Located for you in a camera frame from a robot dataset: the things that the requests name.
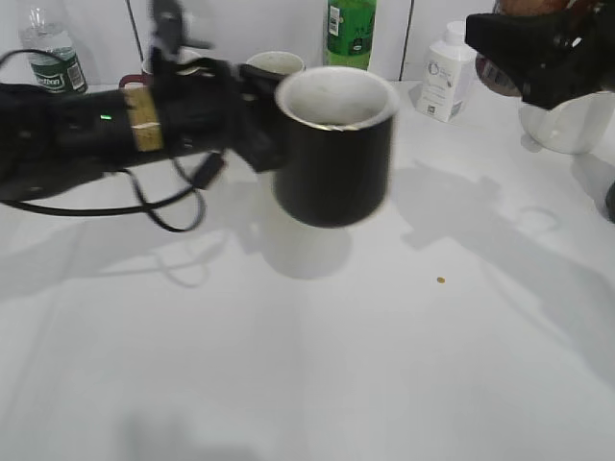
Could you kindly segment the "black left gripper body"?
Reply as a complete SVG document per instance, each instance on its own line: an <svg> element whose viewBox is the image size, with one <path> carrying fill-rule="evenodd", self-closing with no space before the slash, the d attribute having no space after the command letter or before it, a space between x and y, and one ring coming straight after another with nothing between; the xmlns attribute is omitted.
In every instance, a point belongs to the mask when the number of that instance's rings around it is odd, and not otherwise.
<svg viewBox="0 0 615 461"><path fill-rule="evenodd" d="M153 76L149 61L140 76L124 84L142 83L152 96L160 121L161 146L125 156L130 166L198 152L236 152L257 173L284 163L281 116L274 101L284 76L247 63L198 57L179 64L173 76Z"/></svg>

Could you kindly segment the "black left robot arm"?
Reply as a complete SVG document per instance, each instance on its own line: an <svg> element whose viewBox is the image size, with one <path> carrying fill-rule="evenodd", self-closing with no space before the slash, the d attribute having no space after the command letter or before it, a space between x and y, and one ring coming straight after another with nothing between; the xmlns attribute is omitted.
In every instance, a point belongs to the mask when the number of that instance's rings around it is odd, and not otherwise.
<svg viewBox="0 0 615 461"><path fill-rule="evenodd" d="M200 59L198 72L148 85L57 95L1 87L1 198L46 199L123 168L206 152L279 168L274 93L283 76Z"/></svg>

